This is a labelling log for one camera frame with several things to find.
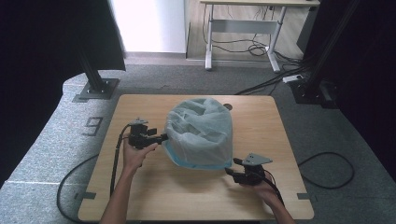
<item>desk leg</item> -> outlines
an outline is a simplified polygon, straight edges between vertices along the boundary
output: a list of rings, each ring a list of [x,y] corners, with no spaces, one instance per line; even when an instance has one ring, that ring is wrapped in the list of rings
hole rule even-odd
[[[279,19],[277,21],[277,25],[276,25],[276,28],[274,31],[274,36],[271,39],[270,47],[265,48],[267,50],[268,59],[270,60],[270,63],[273,66],[275,73],[280,72],[279,65],[277,64],[275,54],[274,54],[275,44],[276,44],[277,38],[279,37],[280,28],[282,27],[283,19],[285,18],[285,14],[286,14],[286,7],[282,7],[282,10],[280,11]]]
[[[209,13],[209,23],[207,24],[207,44],[206,44],[206,57],[205,69],[210,71],[212,69],[212,21],[213,21],[213,7],[211,5]]]

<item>human hand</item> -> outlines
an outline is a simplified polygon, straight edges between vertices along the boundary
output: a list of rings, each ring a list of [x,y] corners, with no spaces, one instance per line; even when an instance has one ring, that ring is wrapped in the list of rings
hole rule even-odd
[[[272,182],[272,178],[267,171],[265,171],[265,178],[271,180]],[[273,206],[275,203],[280,203],[280,200],[277,198],[274,189],[264,181],[262,181],[260,184],[255,186],[243,185],[243,184],[240,185],[247,189],[254,190],[256,194],[270,207]]]
[[[123,167],[122,171],[127,172],[130,175],[134,175],[137,169],[142,165],[143,160],[146,158],[146,155],[155,150],[158,146],[157,143],[151,144],[148,147],[143,149],[137,149],[132,147],[128,143],[128,135],[124,135],[123,138]]]

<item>wooden table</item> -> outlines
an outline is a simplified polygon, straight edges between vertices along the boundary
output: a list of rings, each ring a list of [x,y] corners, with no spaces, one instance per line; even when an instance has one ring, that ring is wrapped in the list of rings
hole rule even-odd
[[[78,217],[99,220],[109,200],[115,145],[121,129],[140,117],[149,128],[163,130],[167,113],[196,95],[122,95],[114,112]],[[250,152],[273,159],[264,165],[282,193],[287,209],[296,219],[314,216],[311,202],[299,200],[304,182],[286,136],[276,103],[270,96],[210,96],[233,106],[233,156],[244,159]],[[122,167],[120,153],[117,179]],[[233,165],[242,171],[242,167]],[[128,220],[263,220],[274,218],[249,189],[220,171],[191,170],[176,166],[162,147],[149,153],[132,182]]]
[[[318,7],[319,0],[201,0],[203,4],[210,5],[210,14],[207,26],[207,44],[205,56],[205,69],[212,69],[212,33],[238,33],[238,34],[266,34],[272,35],[270,45],[266,47],[267,56],[275,73],[280,72],[274,50],[287,7]],[[277,21],[235,21],[214,19],[215,5],[231,6],[272,6],[282,7]]]

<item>white plastic bag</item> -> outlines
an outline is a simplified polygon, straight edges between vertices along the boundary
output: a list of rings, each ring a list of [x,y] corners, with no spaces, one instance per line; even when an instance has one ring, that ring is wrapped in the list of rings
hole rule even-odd
[[[212,98],[197,98],[175,106],[166,119],[169,140],[163,146],[177,165],[217,170],[231,167],[233,123],[230,111]]]

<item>gray carpet floor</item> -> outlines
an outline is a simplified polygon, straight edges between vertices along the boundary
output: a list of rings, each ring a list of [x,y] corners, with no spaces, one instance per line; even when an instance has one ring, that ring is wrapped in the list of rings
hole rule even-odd
[[[119,78],[110,100],[74,99],[87,83],[84,74],[64,83],[64,96],[43,132],[0,190],[0,223],[73,223],[59,211],[57,190],[78,164],[99,153],[117,101],[122,94],[235,94],[274,77],[271,68],[218,66],[206,72],[200,65],[127,65],[127,71],[100,71]],[[268,87],[254,94],[268,94]],[[298,223],[394,223],[396,184],[361,136],[337,109],[297,105],[290,87],[279,83],[272,93],[297,162],[320,152],[337,152],[355,169],[354,179],[341,189],[322,189],[305,182],[315,217]],[[100,128],[87,127],[101,118]],[[59,194],[66,215],[77,218],[81,197],[95,158],[71,174]],[[325,186],[351,175],[348,164],[334,155],[315,158],[301,173]]]

